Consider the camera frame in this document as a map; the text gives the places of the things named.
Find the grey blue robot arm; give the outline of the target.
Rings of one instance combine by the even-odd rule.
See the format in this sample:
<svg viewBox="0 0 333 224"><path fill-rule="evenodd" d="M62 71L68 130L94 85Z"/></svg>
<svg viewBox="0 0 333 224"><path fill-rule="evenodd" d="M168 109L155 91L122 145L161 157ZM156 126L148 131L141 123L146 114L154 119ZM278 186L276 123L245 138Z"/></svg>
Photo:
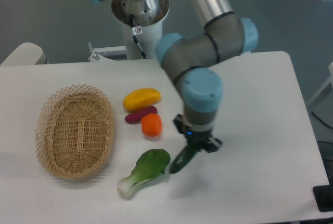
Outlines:
<svg viewBox="0 0 333 224"><path fill-rule="evenodd" d="M91 0L100 3L106 0ZM185 39L163 35L169 0L111 0L122 25L128 59L157 59L183 100L175 118L179 133L194 151L215 152L221 141L212 136L222 99L222 82L210 67L255 48L258 32L248 18L238 18L228 0L191 0L204 33Z"/></svg>

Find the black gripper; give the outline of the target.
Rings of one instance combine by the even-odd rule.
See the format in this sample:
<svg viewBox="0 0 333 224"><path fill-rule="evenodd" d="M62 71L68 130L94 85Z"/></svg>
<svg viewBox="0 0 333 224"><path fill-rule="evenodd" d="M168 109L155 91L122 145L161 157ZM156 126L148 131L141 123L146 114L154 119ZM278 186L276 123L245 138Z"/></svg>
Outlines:
<svg viewBox="0 0 333 224"><path fill-rule="evenodd" d="M203 149L208 153L218 151L223 142L218 138L212 137L213 122L207 124L194 124L184 120L183 115L178 114L173 123L180 134L183 134L187 144L196 145L203 142Z"/></svg>

